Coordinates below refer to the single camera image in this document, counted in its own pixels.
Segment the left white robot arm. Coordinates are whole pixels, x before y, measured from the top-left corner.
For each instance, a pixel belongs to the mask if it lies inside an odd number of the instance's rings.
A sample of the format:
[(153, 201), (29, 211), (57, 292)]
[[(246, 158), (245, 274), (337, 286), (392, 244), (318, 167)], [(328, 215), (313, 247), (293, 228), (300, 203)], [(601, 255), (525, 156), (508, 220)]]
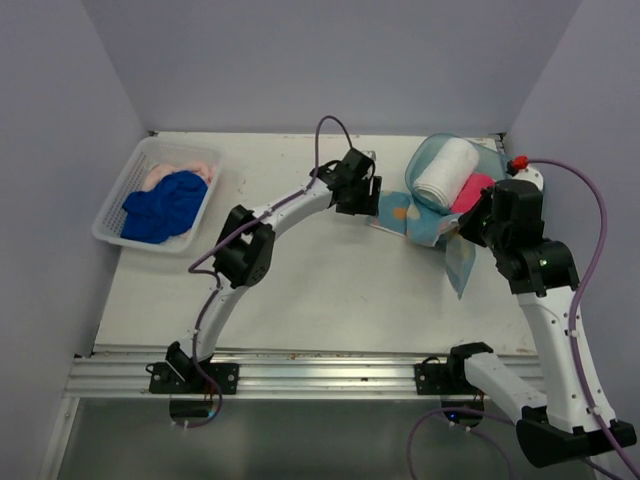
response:
[(310, 180), (276, 201), (255, 209), (234, 207), (216, 245), (188, 269), (210, 275), (212, 291), (186, 340), (168, 348), (153, 393), (219, 392), (206, 362), (241, 297), (268, 273), (276, 240), (306, 218), (333, 208), (340, 214), (375, 216), (382, 178), (375, 174), (375, 155), (350, 148), (340, 160), (316, 165)]

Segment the white towel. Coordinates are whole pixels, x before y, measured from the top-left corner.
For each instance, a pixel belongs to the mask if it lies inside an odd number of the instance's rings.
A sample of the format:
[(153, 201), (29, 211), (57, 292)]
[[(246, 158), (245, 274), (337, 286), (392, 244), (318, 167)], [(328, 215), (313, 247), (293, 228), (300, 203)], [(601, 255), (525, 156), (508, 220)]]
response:
[(417, 194), (450, 209), (478, 166), (480, 155), (471, 142), (450, 138), (411, 183)]

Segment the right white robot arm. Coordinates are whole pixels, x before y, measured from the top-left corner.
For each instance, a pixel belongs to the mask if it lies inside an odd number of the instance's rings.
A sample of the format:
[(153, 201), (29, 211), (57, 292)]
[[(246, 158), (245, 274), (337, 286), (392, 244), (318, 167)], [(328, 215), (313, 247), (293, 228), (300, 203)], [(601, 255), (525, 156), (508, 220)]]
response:
[(482, 342), (451, 349), (445, 379), (451, 389), (487, 394), (515, 424), (527, 460), (537, 468), (633, 446), (634, 427), (618, 419), (603, 393), (586, 335), (573, 306), (579, 277), (569, 248), (544, 237), (543, 194), (525, 180), (484, 190), (460, 218), (464, 239), (487, 247), (526, 317), (545, 390), (509, 370)]

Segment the light blue patterned cloth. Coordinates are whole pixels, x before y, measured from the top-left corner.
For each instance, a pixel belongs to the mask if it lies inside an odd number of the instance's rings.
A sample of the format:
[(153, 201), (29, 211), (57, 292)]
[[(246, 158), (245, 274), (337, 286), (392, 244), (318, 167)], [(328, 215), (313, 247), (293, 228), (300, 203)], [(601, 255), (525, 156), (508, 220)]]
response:
[(443, 251), (449, 284), (458, 298), (463, 296), (476, 261), (476, 246), (458, 233), (458, 215), (442, 215), (409, 193), (385, 190), (379, 197), (378, 215), (369, 216), (366, 224)]

